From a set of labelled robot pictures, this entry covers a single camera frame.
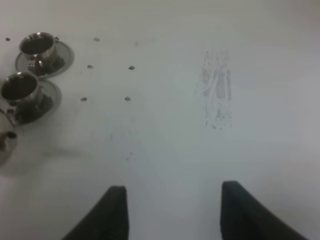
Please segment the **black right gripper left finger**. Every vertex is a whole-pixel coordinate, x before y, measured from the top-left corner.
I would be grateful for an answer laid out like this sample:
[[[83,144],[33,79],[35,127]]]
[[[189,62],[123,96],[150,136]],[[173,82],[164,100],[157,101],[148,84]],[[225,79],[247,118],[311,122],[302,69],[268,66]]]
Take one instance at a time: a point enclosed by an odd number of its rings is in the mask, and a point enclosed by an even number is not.
[[[128,240],[129,233],[127,190],[112,186],[64,239]]]

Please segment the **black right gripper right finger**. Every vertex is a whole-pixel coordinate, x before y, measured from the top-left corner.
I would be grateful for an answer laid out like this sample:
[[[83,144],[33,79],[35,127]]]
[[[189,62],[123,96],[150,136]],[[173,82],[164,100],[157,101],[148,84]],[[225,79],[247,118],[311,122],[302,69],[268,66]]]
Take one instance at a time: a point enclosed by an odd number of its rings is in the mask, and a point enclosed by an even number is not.
[[[223,240],[304,240],[239,182],[221,187],[220,232]]]

